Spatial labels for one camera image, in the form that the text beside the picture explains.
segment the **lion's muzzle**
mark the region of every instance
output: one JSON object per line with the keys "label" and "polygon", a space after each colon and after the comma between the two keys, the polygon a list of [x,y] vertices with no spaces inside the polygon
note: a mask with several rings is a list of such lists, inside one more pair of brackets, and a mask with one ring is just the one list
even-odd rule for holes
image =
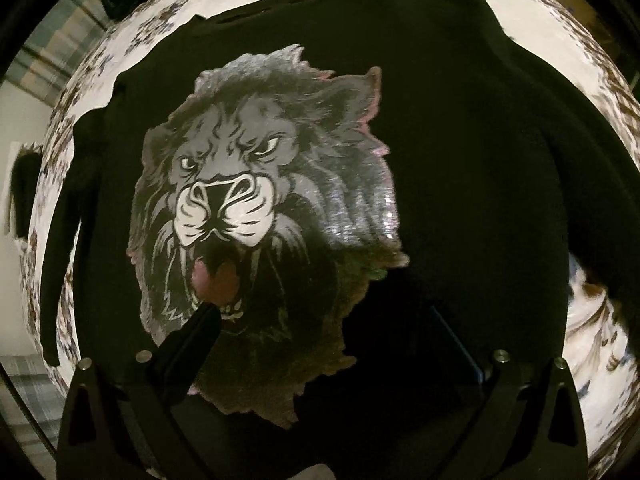
{"label": "lion's muzzle", "polygon": [[183,247],[216,234],[255,247],[274,220],[273,183],[243,173],[234,178],[197,181],[178,196],[174,231]]}

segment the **red tongue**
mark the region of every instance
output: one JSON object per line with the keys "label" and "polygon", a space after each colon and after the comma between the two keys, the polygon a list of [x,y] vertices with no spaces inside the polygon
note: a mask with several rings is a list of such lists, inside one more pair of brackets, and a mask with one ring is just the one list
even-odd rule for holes
{"label": "red tongue", "polygon": [[238,295],[240,278],[236,264],[225,260],[211,276],[202,260],[197,260],[191,273],[191,285],[200,301],[213,303],[218,307],[227,306]]}

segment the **plaid fabric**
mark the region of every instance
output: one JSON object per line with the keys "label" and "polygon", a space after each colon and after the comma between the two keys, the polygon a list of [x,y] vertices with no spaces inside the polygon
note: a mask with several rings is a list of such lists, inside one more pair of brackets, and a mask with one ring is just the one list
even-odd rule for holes
{"label": "plaid fabric", "polygon": [[[57,446],[65,399],[49,379],[42,357],[39,355],[0,356],[0,362],[31,414],[53,446]],[[0,413],[31,463],[45,479],[54,480],[55,461],[20,411],[6,385],[1,381]]]}
{"label": "plaid fabric", "polygon": [[55,106],[67,81],[110,23],[100,0],[60,0],[31,33],[5,79]]}

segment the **lion's eye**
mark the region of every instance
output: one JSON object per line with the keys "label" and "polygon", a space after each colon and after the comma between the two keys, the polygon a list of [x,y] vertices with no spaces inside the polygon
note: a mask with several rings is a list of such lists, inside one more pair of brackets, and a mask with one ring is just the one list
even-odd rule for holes
{"label": "lion's eye", "polygon": [[184,156],[180,159],[180,167],[183,170],[191,171],[196,167],[196,163],[190,156]]}
{"label": "lion's eye", "polygon": [[254,155],[263,156],[268,155],[273,150],[276,149],[278,145],[278,141],[280,139],[278,137],[271,137],[271,139],[265,139],[260,143],[260,146],[254,151]]}

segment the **lion head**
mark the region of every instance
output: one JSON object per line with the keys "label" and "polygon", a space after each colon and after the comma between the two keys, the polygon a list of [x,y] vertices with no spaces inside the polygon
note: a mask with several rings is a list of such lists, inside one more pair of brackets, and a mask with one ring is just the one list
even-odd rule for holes
{"label": "lion head", "polygon": [[380,69],[332,77],[292,45],[203,72],[145,136],[128,254],[159,344],[200,301],[223,331],[196,387],[287,427],[306,382],[355,359],[341,323],[398,239],[388,148],[369,132]]}

